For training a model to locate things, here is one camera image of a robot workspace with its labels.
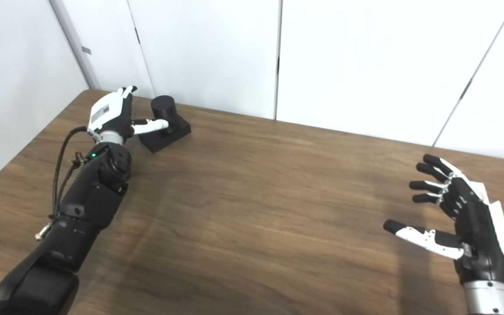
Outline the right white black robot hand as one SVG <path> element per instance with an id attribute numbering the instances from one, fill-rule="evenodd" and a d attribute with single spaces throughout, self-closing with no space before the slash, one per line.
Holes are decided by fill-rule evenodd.
<path id="1" fill-rule="evenodd" d="M 471 181 L 457 167 L 426 154 L 416 164 L 435 181 L 411 181 L 419 191 L 414 203 L 438 205 L 454 223 L 454 233 L 427 230 L 396 220 L 383 228 L 396 237 L 454 261 L 461 284 L 493 281 L 504 284 L 504 213 L 500 201 L 491 202 L 482 182 Z"/>

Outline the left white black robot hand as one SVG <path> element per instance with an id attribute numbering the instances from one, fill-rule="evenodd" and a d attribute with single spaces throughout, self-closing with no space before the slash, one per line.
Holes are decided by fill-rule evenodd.
<path id="1" fill-rule="evenodd" d="M 123 146 L 137 134 L 164 130 L 164 119 L 132 119 L 133 94 L 136 86 L 121 87 L 100 98 L 91 108 L 87 133 L 96 144 L 110 142 Z"/>

